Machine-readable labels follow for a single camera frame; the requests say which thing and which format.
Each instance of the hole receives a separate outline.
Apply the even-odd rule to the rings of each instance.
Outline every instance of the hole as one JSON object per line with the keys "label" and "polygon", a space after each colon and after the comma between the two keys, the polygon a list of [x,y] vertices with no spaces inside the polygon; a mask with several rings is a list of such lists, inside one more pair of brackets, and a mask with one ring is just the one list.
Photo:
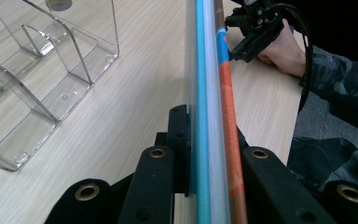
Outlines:
{"label": "hole", "polygon": [[146,222],[152,217],[153,209],[144,207],[136,212],[136,218],[141,222]]}
{"label": "hole", "polygon": [[338,185],[337,192],[346,200],[358,203],[358,189],[348,185]]}
{"label": "hole", "polygon": [[305,208],[299,208],[296,210],[296,214],[301,220],[305,221],[306,223],[315,223],[316,216],[309,210]]}
{"label": "hole", "polygon": [[100,187],[96,184],[88,184],[81,186],[75,193],[75,198],[78,201],[85,202],[89,201],[100,193]]}
{"label": "hole", "polygon": [[90,196],[92,193],[95,192],[95,189],[93,188],[86,188],[86,189],[83,189],[81,192],[80,192],[80,195],[82,197],[87,197],[87,196]]}
{"label": "hole", "polygon": [[260,149],[252,151],[252,155],[258,159],[265,159],[269,156],[267,152]]}
{"label": "hole", "polygon": [[149,152],[149,156],[153,158],[161,158],[166,154],[165,150],[162,149],[153,149]]}

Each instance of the metal ring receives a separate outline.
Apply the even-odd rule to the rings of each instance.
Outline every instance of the metal ring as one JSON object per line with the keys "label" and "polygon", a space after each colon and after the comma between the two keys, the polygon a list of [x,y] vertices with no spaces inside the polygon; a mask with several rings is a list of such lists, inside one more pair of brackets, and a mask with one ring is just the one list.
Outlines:
{"label": "metal ring", "polygon": [[258,158],[258,159],[266,159],[269,157],[269,154],[261,149],[255,149],[252,151],[252,156]]}
{"label": "metal ring", "polygon": [[[85,194],[84,190],[86,189],[91,189],[92,192],[91,193],[87,193]],[[91,183],[88,185],[83,185],[81,186],[75,193],[75,198],[78,201],[81,202],[85,202],[85,201],[89,201],[93,198],[95,198],[95,196],[97,196],[100,193],[100,187],[98,187],[98,185]]]}
{"label": "metal ring", "polygon": [[337,192],[346,200],[358,203],[358,189],[348,185],[338,185]]}
{"label": "metal ring", "polygon": [[164,149],[156,148],[149,152],[149,156],[152,158],[161,158],[164,157],[167,152]]}

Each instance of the clamp jaw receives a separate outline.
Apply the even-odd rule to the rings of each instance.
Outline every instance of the clamp jaw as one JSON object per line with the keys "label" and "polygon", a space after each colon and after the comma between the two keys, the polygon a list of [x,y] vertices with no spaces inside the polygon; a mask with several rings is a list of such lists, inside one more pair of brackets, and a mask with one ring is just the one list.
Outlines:
{"label": "clamp jaw", "polygon": [[269,0],[232,0],[241,5],[226,17],[226,27],[239,27],[244,39],[230,52],[230,60],[255,58],[283,29],[280,11]]}

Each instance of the person's hand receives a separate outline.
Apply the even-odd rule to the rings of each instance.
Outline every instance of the person's hand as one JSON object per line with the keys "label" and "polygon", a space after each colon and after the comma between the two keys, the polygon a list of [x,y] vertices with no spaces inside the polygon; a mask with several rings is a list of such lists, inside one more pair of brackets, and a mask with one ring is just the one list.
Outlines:
{"label": "person's hand", "polygon": [[257,57],[264,63],[274,64],[283,73],[302,77],[305,73],[305,53],[297,44],[287,20],[283,19],[283,25],[279,36]]}

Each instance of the black bracket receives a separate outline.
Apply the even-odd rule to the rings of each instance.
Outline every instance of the black bracket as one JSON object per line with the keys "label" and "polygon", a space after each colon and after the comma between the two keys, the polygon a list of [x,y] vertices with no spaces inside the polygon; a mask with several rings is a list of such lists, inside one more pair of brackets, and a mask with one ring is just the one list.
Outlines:
{"label": "black bracket", "polygon": [[[112,186],[75,183],[46,223],[173,223],[174,194],[189,191],[189,126],[185,105],[171,109],[168,131],[143,151],[133,174]],[[336,181],[312,194],[272,151],[249,147],[238,135],[249,223],[358,223],[358,186]]]}

